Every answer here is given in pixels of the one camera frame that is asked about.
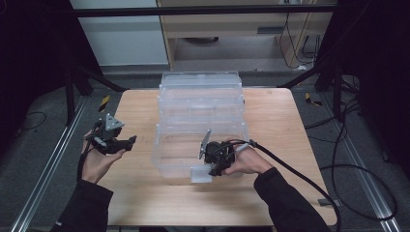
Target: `clear plastic container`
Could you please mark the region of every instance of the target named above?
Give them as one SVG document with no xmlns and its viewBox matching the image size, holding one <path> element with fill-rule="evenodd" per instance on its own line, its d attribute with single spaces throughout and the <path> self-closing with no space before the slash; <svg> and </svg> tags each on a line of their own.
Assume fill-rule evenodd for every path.
<svg viewBox="0 0 410 232">
<path fill-rule="evenodd" d="M 212 130 L 209 142 L 248 140 L 237 72 L 166 72 L 158 101 L 160 121 L 152 162 L 165 178 L 212 181 L 210 165 L 198 159 L 208 129 Z"/>
</svg>

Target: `person's arm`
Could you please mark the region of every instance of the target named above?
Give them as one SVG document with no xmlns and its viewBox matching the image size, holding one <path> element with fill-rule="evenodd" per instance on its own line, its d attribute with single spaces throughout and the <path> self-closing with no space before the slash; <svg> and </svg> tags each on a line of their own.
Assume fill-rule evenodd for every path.
<svg viewBox="0 0 410 232">
<path fill-rule="evenodd" d="M 235 172 L 257 173 L 254 187 L 268 204 L 269 214 L 278 232 L 330 231 L 323 218 L 292 186 L 288 185 L 278 170 L 259 154 L 247 147 L 235 153 L 236 160 L 224 174 Z"/>
<path fill-rule="evenodd" d="M 97 184 L 79 181 L 66 209 L 55 222 L 51 232 L 105 232 L 112 194 L 112 191 Z"/>
<path fill-rule="evenodd" d="M 125 149 L 114 155 L 103 155 L 90 147 L 82 166 L 72 198 L 63 214 L 55 222 L 51 232 L 105 232 L 108 222 L 108 205 L 113 192 L 97 185 L 109 167 L 120 159 Z"/>
<path fill-rule="evenodd" d="M 260 174 L 254 187 L 269 206 L 277 231 L 330 231 L 323 218 L 274 167 Z"/>
</svg>

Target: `black cable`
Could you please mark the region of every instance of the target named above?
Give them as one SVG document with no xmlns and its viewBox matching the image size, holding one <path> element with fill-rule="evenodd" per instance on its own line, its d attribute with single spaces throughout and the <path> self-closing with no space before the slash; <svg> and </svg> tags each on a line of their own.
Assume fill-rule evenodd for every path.
<svg viewBox="0 0 410 232">
<path fill-rule="evenodd" d="M 350 83 L 349 81 L 345 80 L 343 77 L 341 78 L 341 82 L 348 88 L 352 93 L 354 94 L 359 94 L 360 89 L 356 87 L 356 85 L 353 83 Z"/>
<path fill-rule="evenodd" d="M 316 45 L 314 47 L 314 54 L 313 54 L 313 66 L 314 64 L 316 64 L 319 46 L 320 46 L 320 36 L 316 36 Z"/>
<path fill-rule="evenodd" d="M 334 191 L 335 191 L 335 195 L 336 195 L 337 198 L 340 200 L 340 202 L 341 202 L 344 206 L 346 206 L 346 208 L 348 208 L 348 209 L 351 210 L 353 213 L 355 213 L 355 214 L 357 214 L 357 215 L 359 215 L 359 216 L 361 216 L 361 217 L 363 217 L 363 218 L 367 218 L 367 219 L 371 219 L 371 220 L 376 220 L 376 221 L 382 221 L 382 220 L 392 219 L 392 218 L 395 217 L 396 212 L 397 212 L 397 203 L 396 203 L 396 200 L 395 200 L 395 198 L 393 197 L 392 193 L 390 192 L 389 188 L 387 187 L 387 185 L 386 185 L 385 183 L 383 183 L 383 181 L 382 181 L 379 177 L 377 177 L 376 179 L 379 180 L 379 181 L 381 181 L 382 185 L 388 190 L 388 193 L 391 195 L 391 197 L 393 198 L 394 203 L 395 203 L 394 212 L 393 212 L 390 216 L 388 216 L 388 217 L 382 217 L 382 218 L 372 217 L 372 216 L 368 216 L 368 215 L 366 215 L 366 214 L 363 214 L 363 213 L 359 212 L 358 210 L 355 210 L 353 207 L 351 207 L 350 205 L 346 204 L 346 202 L 341 199 L 340 194 L 339 194 L 338 191 L 337 191 L 336 181 L 335 181 L 335 167 L 338 165 L 338 164 L 336 164 L 336 154 L 337 154 L 337 145 L 338 145 L 338 142 L 340 141 L 342 132 L 343 132 L 343 130 L 344 130 L 344 128 L 345 128 L 345 117 L 346 117 L 346 114 L 342 114 L 341 129 L 340 129 L 340 133 L 338 134 L 337 142 L 335 143 L 335 147 L 334 147 L 334 150 L 333 150 L 332 165 L 330 165 L 330 168 L 331 168 L 331 180 L 332 180 L 333 189 L 334 189 Z"/>
<path fill-rule="evenodd" d="M 22 131 L 29 131 L 29 130 L 32 130 L 32 129 L 36 129 L 37 127 L 41 126 L 45 122 L 45 119 L 47 118 L 47 115 L 43 112 L 40 112 L 40 111 L 27 113 L 26 116 L 32 115 L 32 114 L 42 114 L 43 115 L 42 121 L 39 122 L 36 126 L 33 126 L 31 128 L 23 128 L 23 129 L 21 129 Z"/>
<path fill-rule="evenodd" d="M 247 141 L 244 141 L 244 140 L 241 140 L 241 139 L 231 139 L 231 140 L 227 140 L 225 142 L 226 142 L 226 144 L 223 145 L 223 146 L 218 147 L 217 150 L 215 150 L 214 153 L 211 154 L 211 156 L 217 154 L 218 152 L 222 151 L 223 149 L 225 149 L 227 147 L 230 147 L 230 146 L 233 146 L 233 145 L 241 145 L 241 144 L 246 143 Z"/>
<path fill-rule="evenodd" d="M 284 83 L 284 84 L 279 85 L 278 87 L 280 87 L 280 88 L 283 88 L 283 87 L 284 87 L 284 88 L 291 88 L 291 87 L 295 86 L 296 84 L 298 84 L 299 82 L 301 82 L 301 81 L 303 81 L 303 80 L 309 78 L 309 77 L 312 76 L 313 74 L 318 73 L 318 71 L 320 71 L 323 67 L 329 65 L 329 61 L 331 60 L 330 56 L 331 56 L 333 53 L 335 53 L 335 50 L 336 50 L 336 49 L 339 49 L 340 44 L 343 43 L 343 41 L 344 41 L 344 38 L 347 37 L 347 35 L 350 33 L 350 31 L 352 31 L 353 27 L 354 27 L 354 26 L 357 24 L 357 22 L 359 21 L 359 19 L 361 19 L 362 16 L 365 14 L 365 12 L 366 12 L 368 6 L 370 5 L 370 2 L 371 2 L 371 1 L 372 1 L 372 0 L 368 0 L 368 1 L 367 1 L 367 3 L 366 3 L 366 5 L 364 6 L 363 10 L 362 10 L 362 11 L 359 13 L 359 15 L 354 19 L 354 21 L 347 27 L 347 29 L 346 29 L 346 30 L 344 31 L 344 33 L 338 38 L 338 40 L 333 44 L 333 46 L 332 46 L 331 48 L 329 48 L 329 49 L 327 50 L 327 52 L 324 53 L 324 54 L 320 57 L 320 59 L 316 60 L 315 64 L 316 64 L 316 67 L 319 67 L 318 69 L 307 71 L 306 73 L 303 73 L 303 74 L 301 74 L 300 76 L 298 76 L 298 77 L 296 77 L 296 78 L 294 78 L 294 79 L 292 79 L 292 80 L 290 80 L 290 81 L 288 81 L 288 82 L 286 82 L 286 83 Z"/>
<path fill-rule="evenodd" d="M 291 45 L 292 45 L 293 54 L 295 55 L 296 59 L 297 59 L 299 62 L 301 62 L 302 65 L 311 64 L 311 62 L 301 61 L 301 60 L 299 59 L 298 55 L 296 54 L 296 48 L 295 48 L 295 45 L 293 44 L 293 40 L 292 40 L 292 38 L 291 38 L 291 36 L 290 36 L 288 21 L 289 21 L 289 13 L 286 14 L 286 20 L 285 20 L 283 29 L 282 29 L 282 31 L 281 31 L 281 33 L 280 33 L 280 37 L 279 37 L 279 48 L 280 48 L 280 51 L 281 51 L 281 53 L 282 53 L 282 55 L 283 55 L 283 58 L 285 57 L 285 54 L 284 54 L 283 49 L 282 49 L 282 47 L 281 47 L 281 40 L 282 40 L 282 36 L 283 36 L 283 33 L 284 33 L 285 29 L 287 29 L 287 33 L 288 33 L 288 36 L 289 36 L 289 41 L 290 41 L 290 43 L 291 43 Z M 286 59 L 284 59 L 284 63 L 286 64 L 286 66 L 287 66 L 289 69 L 295 69 L 295 68 L 297 68 L 297 67 L 291 67 L 289 64 L 287 64 Z"/>
<path fill-rule="evenodd" d="M 357 87 L 356 87 L 356 81 L 355 81 L 355 79 L 356 79 L 357 77 L 356 77 L 356 75 L 352 75 L 352 77 L 353 77 L 353 80 L 352 80 L 352 81 L 353 81 L 353 86 L 354 86 L 355 88 L 357 88 Z"/>
<path fill-rule="evenodd" d="M 355 104 L 353 104 L 352 106 L 348 107 L 348 108 L 346 109 L 346 111 L 341 112 L 341 116 L 344 117 L 344 115 L 346 115 L 346 114 L 348 114 L 348 113 L 350 113 L 350 112 L 352 112 L 352 111 L 358 109 L 358 108 L 353 108 L 353 106 L 356 106 L 356 105 L 359 105 L 359 104 L 358 104 L 358 103 L 355 103 Z M 305 126 L 305 130 L 317 128 L 317 127 L 319 127 L 319 126 L 322 126 L 322 125 L 324 125 L 324 124 L 326 124 L 326 123 L 331 122 L 332 120 L 334 120 L 334 119 L 336 119 L 336 118 L 337 118 L 337 116 L 333 116 L 333 117 L 330 117 L 330 118 L 321 120 L 321 121 L 319 121 L 319 122 L 313 123 L 313 124 L 311 124 L 311 125 L 307 125 L 307 126 Z"/>
<path fill-rule="evenodd" d="M 306 58 L 313 58 L 313 57 L 306 56 L 305 46 L 307 45 L 308 38 L 309 38 L 309 36 L 307 36 L 307 37 L 305 38 L 304 45 L 302 46 L 302 54 L 303 54 Z"/>
<path fill-rule="evenodd" d="M 326 139 L 322 139 L 322 138 L 317 138 L 317 137 L 313 137 L 313 136 L 308 136 L 308 138 L 316 139 L 316 140 L 322 141 L 322 142 L 336 143 L 335 141 L 330 141 L 330 140 L 326 140 Z"/>
<path fill-rule="evenodd" d="M 395 199 L 395 196 L 393 195 L 392 191 L 389 189 L 389 187 L 387 186 L 387 184 L 380 178 L 378 177 L 376 174 L 374 174 L 373 172 L 369 171 L 368 169 L 365 169 L 361 166 L 358 165 L 353 165 L 353 164 L 347 164 L 347 163 L 341 163 L 341 164 L 335 164 L 335 165 L 328 165 L 328 166 L 324 166 L 319 168 L 320 170 L 325 170 L 325 169 L 330 169 L 330 168 L 339 168 L 339 167 L 351 167 L 351 168 L 357 168 L 360 169 L 368 174 L 370 174 L 374 179 L 376 179 L 387 191 L 387 193 L 390 195 L 390 198 L 392 199 L 395 207 L 394 210 L 392 212 L 392 214 L 388 217 L 383 217 L 383 218 L 379 218 L 379 217 L 370 217 L 368 215 L 365 215 L 361 212 L 359 212 L 358 210 L 353 209 L 350 205 L 346 204 L 346 202 L 338 195 L 337 198 L 338 200 L 349 210 L 351 210 L 352 212 L 354 212 L 357 215 L 360 215 L 364 218 L 367 219 L 371 219 L 371 220 L 376 220 L 376 221 L 383 221 L 383 220 L 389 220 L 395 217 L 395 215 L 397 214 L 398 211 L 398 205 L 397 205 L 397 200 Z"/>
<path fill-rule="evenodd" d="M 78 166 L 77 166 L 77 178 L 76 180 L 79 182 L 82 178 L 82 168 L 84 166 L 85 159 L 87 159 L 88 153 L 91 152 L 95 147 L 90 149 L 91 140 L 93 139 L 93 134 L 97 130 L 97 128 L 101 125 L 101 122 L 98 122 L 94 125 L 91 129 L 91 133 L 87 135 L 84 139 L 87 140 L 87 145 L 85 146 L 84 152 L 79 157 Z"/>
<path fill-rule="evenodd" d="M 338 210 L 338 207 L 335 201 L 332 199 L 332 197 L 325 190 L 323 190 L 321 187 L 316 185 L 316 183 L 314 183 L 311 179 L 309 179 L 307 176 L 303 175 L 302 173 L 300 173 L 299 171 L 291 167 L 289 164 L 287 164 L 283 160 L 279 159 L 277 156 L 271 153 L 268 149 L 264 148 L 263 146 L 257 143 L 255 143 L 255 145 L 256 145 L 255 148 L 261 150 L 266 155 L 271 157 L 274 161 L 276 161 L 277 163 L 279 163 L 280 165 L 282 165 L 283 167 L 291 171 L 293 174 L 295 174 L 296 176 L 298 176 L 299 178 L 301 178 L 302 180 L 306 181 L 308 184 L 313 186 L 317 191 L 319 191 L 329 201 L 329 203 L 333 206 L 335 210 L 335 214 L 337 216 L 337 231 L 340 231 L 340 228 L 341 228 L 340 211 Z"/>
</svg>

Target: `metal rail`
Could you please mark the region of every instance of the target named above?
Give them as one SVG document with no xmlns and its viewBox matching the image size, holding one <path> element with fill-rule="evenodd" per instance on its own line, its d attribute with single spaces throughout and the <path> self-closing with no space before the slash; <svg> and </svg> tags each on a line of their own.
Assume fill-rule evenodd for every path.
<svg viewBox="0 0 410 232">
<path fill-rule="evenodd" d="M 330 115 L 333 115 L 333 110 L 331 107 L 331 100 L 329 99 L 329 96 L 326 94 L 322 94 L 321 97 Z M 335 127 L 337 131 L 340 132 L 341 130 L 340 124 L 336 120 L 334 120 L 334 122 L 335 122 Z M 346 134 L 345 138 L 343 139 L 341 143 L 344 145 L 344 148 L 346 149 L 346 155 L 349 158 L 350 162 L 354 165 L 366 168 L 365 163 L 360 158 L 359 153 L 357 152 L 355 145 L 350 139 L 349 134 Z M 374 213 L 379 218 L 386 218 L 390 216 L 392 214 L 392 211 L 390 210 L 390 207 L 385 197 L 383 196 L 383 193 L 381 192 L 380 188 L 377 186 L 377 183 L 374 181 L 374 179 L 367 173 L 364 173 L 360 170 L 358 170 L 356 174 L 358 175 L 358 179 L 362 184 L 362 187 L 366 193 L 368 201 L 370 202 L 373 208 Z M 380 221 L 380 223 L 386 232 L 401 231 L 395 218 L 390 219 L 390 220 Z"/>
<path fill-rule="evenodd" d="M 60 140 L 54 148 L 54 151 L 51 154 L 50 159 L 48 160 L 47 165 L 45 166 L 44 171 L 39 178 L 39 181 L 36 183 L 36 186 L 31 192 L 26 204 L 13 223 L 11 229 L 12 232 L 24 232 L 27 230 L 31 219 L 33 218 L 33 215 L 36 213 L 36 210 L 43 199 L 48 184 L 55 170 L 57 169 L 58 163 L 63 157 L 64 151 L 66 150 L 67 145 L 73 135 L 73 131 L 76 128 L 78 121 L 84 111 L 87 100 L 87 97 L 80 98 L 79 104 L 75 110 L 76 114 L 73 118 L 72 123 L 66 126 L 66 128 L 64 129 Z"/>
</svg>

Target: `black jacket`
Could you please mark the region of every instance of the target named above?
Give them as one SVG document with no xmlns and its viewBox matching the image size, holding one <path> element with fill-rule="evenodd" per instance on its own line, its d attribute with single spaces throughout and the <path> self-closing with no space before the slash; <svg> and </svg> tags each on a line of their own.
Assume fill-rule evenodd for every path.
<svg viewBox="0 0 410 232">
<path fill-rule="evenodd" d="M 322 217 L 287 184 L 276 168 L 259 175 L 254 187 L 268 204 L 277 231 L 330 231 Z M 80 181 L 51 232 L 105 232 L 112 193 L 106 188 Z"/>
</svg>

